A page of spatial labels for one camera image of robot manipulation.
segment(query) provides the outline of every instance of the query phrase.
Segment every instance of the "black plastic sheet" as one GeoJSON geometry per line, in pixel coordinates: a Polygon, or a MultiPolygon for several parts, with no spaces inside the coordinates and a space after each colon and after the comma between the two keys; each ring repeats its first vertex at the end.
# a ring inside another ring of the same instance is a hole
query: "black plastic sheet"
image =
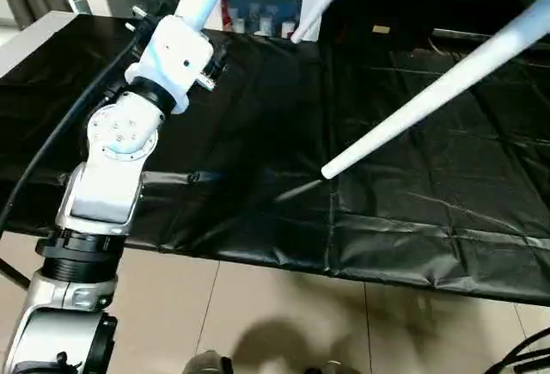
{"type": "MultiPolygon", "coordinates": [[[[0,199],[131,37],[79,16],[0,80],[0,199]]],[[[333,181],[320,169],[460,55],[236,34],[229,69],[161,131],[128,245],[525,303],[550,300],[548,71],[518,59],[333,181]]],[[[114,74],[107,85],[122,80],[114,74]]],[[[45,235],[82,159],[76,120],[9,221],[45,235]]]]}

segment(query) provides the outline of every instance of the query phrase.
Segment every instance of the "table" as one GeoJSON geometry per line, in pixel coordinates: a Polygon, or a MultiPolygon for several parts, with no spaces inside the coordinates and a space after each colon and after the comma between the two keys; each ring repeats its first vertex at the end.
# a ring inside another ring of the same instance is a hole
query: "table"
{"type": "MultiPolygon", "coordinates": [[[[11,69],[0,79],[0,199],[131,37],[117,19],[55,17],[0,51],[2,73],[11,69]]],[[[189,110],[163,128],[129,246],[548,304],[545,58],[507,64],[338,179],[318,181],[331,156],[465,52],[402,52],[376,39],[359,57],[337,46],[209,36],[230,40],[229,70],[214,92],[193,89],[189,110]]],[[[64,184],[82,160],[81,122],[37,170],[11,230],[52,229],[64,184]]]]}

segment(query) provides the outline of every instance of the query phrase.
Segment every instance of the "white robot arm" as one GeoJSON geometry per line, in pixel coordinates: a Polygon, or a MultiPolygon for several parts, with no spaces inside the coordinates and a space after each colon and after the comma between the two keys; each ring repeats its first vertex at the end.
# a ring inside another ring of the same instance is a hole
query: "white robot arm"
{"type": "Polygon", "coordinates": [[[217,0],[180,0],[164,17],[128,85],[88,123],[89,156],[72,173],[56,217],[58,231],[37,246],[45,257],[27,292],[4,374],[103,374],[116,318],[104,309],[116,287],[125,236],[140,199],[141,175],[163,121],[188,106],[187,91],[213,48],[201,30],[217,0]]]}

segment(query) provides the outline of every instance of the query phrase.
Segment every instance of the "screw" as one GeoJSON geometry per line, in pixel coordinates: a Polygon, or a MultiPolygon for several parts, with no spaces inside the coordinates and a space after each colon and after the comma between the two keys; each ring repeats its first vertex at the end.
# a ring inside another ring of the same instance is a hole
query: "screw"
{"type": "Polygon", "coordinates": [[[205,75],[203,72],[199,73],[199,77],[197,77],[197,82],[205,89],[209,90],[210,92],[214,90],[216,87],[216,82],[214,82],[212,79],[210,79],[207,75],[205,75]]]}
{"type": "Polygon", "coordinates": [[[131,11],[133,11],[136,15],[140,15],[142,17],[146,17],[147,16],[147,12],[141,8],[139,8],[138,6],[134,6],[131,8],[131,11]]]}

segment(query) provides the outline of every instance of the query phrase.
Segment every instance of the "floor tile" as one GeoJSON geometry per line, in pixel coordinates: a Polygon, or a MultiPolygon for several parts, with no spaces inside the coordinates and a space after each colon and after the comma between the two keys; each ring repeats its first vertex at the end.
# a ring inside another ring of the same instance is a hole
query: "floor tile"
{"type": "Polygon", "coordinates": [[[366,286],[374,374],[482,373],[524,339],[513,303],[366,286]]]}
{"type": "MultiPolygon", "coordinates": [[[[529,337],[542,329],[550,327],[550,308],[536,305],[516,304],[517,314],[522,322],[523,330],[529,337]]],[[[550,347],[550,338],[542,338],[529,346],[530,351],[550,347]]],[[[540,370],[539,374],[550,374],[550,368],[540,370]]]]}
{"type": "MultiPolygon", "coordinates": [[[[34,271],[40,268],[42,258],[34,252],[36,238],[4,232],[0,241],[0,258],[12,267],[31,278],[34,271]]],[[[0,352],[4,352],[9,344],[15,324],[21,314],[26,292],[0,275],[0,352]]]]}
{"type": "MultiPolygon", "coordinates": [[[[30,277],[42,263],[35,243],[35,238],[8,233],[0,242],[0,256],[30,277]]],[[[215,261],[127,249],[107,310],[119,319],[109,372],[181,373],[198,344],[216,270],[215,261]]],[[[0,297],[3,352],[25,293],[0,279],[0,297]]]]}
{"type": "Polygon", "coordinates": [[[297,373],[338,360],[370,373],[364,284],[221,263],[199,351],[235,373],[297,373]]]}

